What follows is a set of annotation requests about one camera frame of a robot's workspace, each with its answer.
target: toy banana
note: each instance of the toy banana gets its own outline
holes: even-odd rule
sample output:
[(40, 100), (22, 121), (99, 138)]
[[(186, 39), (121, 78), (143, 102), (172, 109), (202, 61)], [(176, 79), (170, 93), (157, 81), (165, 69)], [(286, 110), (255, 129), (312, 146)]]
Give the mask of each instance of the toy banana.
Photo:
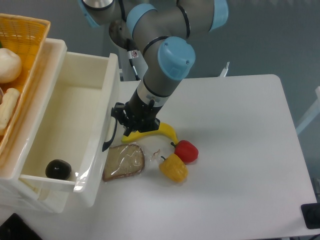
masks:
[(154, 135), (164, 135), (169, 139), (171, 139), (174, 142), (174, 144), (177, 144), (179, 142), (174, 128), (164, 122), (160, 122), (160, 126), (158, 130), (147, 131), (147, 132), (138, 132), (138, 131), (131, 132), (129, 136), (123, 136), (121, 141), (123, 143), (132, 143), (140, 138), (143, 138), (146, 136), (154, 136)]

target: blue joint cap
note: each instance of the blue joint cap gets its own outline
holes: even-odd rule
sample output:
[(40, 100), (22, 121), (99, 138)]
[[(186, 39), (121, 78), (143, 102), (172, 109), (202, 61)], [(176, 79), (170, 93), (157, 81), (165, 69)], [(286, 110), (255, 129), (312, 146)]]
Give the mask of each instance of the blue joint cap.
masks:
[(209, 32), (219, 28), (227, 22), (229, 9), (226, 0), (214, 0), (213, 23)]
[(96, 23), (96, 21), (89, 14), (89, 12), (87, 11), (86, 7), (84, 6), (82, 0), (78, 0), (78, 4), (79, 4), (79, 6), (80, 6), (80, 8), (82, 10), (82, 13), (83, 13), (84, 17), (88, 21), (89, 26), (92, 27), (92, 28), (100, 27), (100, 25), (98, 23)]
[(126, 25), (131, 33), (132, 38), (134, 37), (134, 29), (139, 19), (150, 10), (157, 10), (154, 6), (147, 3), (142, 3), (129, 12), (128, 17), (126, 18)]
[(195, 60), (195, 50), (180, 37), (168, 37), (158, 50), (161, 70), (168, 78), (176, 81), (181, 81), (188, 75)]

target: yellow bell pepper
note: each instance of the yellow bell pepper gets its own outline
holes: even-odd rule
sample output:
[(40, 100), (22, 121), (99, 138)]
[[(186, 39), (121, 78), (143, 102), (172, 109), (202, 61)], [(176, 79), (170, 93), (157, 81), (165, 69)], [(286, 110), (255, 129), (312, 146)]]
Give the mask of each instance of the yellow bell pepper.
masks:
[(183, 182), (188, 176), (188, 169), (184, 162), (176, 155), (171, 154), (159, 165), (160, 171), (176, 183)]

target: bread slice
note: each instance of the bread slice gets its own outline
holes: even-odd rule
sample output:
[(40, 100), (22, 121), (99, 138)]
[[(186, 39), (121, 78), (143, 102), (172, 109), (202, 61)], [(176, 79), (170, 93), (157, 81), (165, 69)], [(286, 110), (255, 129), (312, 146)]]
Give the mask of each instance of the bread slice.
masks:
[(145, 168), (145, 155), (135, 144), (110, 147), (103, 174), (104, 182), (140, 174)]

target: yellow basket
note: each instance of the yellow basket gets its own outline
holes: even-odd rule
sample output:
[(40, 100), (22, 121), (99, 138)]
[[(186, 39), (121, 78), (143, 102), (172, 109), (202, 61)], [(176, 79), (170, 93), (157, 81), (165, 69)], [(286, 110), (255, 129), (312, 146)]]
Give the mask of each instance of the yellow basket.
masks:
[(10, 83), (0, 84), (4, 93), (9, 88), (18, 89), (20, 92), (20, 97), (5, 133), (0, 136), (0, 154), (4, 150), (14, 124), (20, 115), (49, 28), (50, 22), (47, 20), (0, 13), (0, 42), (2, 47), (19, 55), (22, 61), (20, 76)]

